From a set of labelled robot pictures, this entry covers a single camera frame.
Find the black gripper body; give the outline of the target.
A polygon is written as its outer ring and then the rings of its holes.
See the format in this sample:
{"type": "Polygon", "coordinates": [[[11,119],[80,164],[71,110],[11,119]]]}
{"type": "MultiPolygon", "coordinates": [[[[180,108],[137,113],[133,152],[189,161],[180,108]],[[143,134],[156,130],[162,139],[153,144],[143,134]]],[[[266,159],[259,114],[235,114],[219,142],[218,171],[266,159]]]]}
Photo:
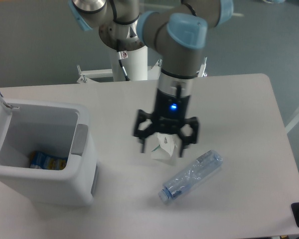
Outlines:
{"type": "Polygon", "coordinates": [[[151,117],[155,132],[178,134],[185,125],[185,116],[190,96],[180,97],[166,94],[157,89],[154,110],[151,117]]]}

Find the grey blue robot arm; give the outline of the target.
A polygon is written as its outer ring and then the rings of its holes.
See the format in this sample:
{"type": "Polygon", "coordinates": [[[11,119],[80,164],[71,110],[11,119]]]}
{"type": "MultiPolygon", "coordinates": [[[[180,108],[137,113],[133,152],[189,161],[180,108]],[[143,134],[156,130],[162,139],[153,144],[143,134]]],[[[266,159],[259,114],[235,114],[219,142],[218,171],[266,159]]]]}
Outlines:
{"type": "Polygon", "coordinates": [[[137,0],[70,0],[68,6],[81,29],[97,29],[110,48],[115,81],[147,80],[148,49],[162,56],[154,109],[138,110],[133,136],[142,145],[156,132],[177,135],[182,149],[197,143],[198,118],[186,118],[193,80],[207,30],[231,18],[233,2],[183,0],[161,13],[141,12],[137,0]]]}

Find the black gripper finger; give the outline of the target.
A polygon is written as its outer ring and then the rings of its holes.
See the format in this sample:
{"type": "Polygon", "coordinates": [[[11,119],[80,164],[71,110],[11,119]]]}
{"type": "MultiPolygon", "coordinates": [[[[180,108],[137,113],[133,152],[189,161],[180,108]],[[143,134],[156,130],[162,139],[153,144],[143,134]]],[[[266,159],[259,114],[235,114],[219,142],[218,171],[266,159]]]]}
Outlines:
{"type": "Polygon", "coordinates": [[[181,122],[180,129],[177,131],[177,136],[181,141],[181,146],[179,149],[179,157],[183,157],[183,152],[190,144],[197,144],[198,134],[199,134],[199,120],[198,117],[191,117],[184,119],[181,122]],[[185,135],[182,131],[184,126],[188,125],[191,128],[191,134],[185,135]]]}
{"type": "Polygon", "coordinates": [[[153,122],[152,114],[146,113],[141,109],[137,110],[133,136],[138,138],[139,143],[141,144],[141,153],[145,153],[146,139],[155,132],[157,132],[157,127],[153,122]],[[148,124],[145,128],[140,128],[140,126],[146,121],[149,121],[150,124],[148,124]]]}

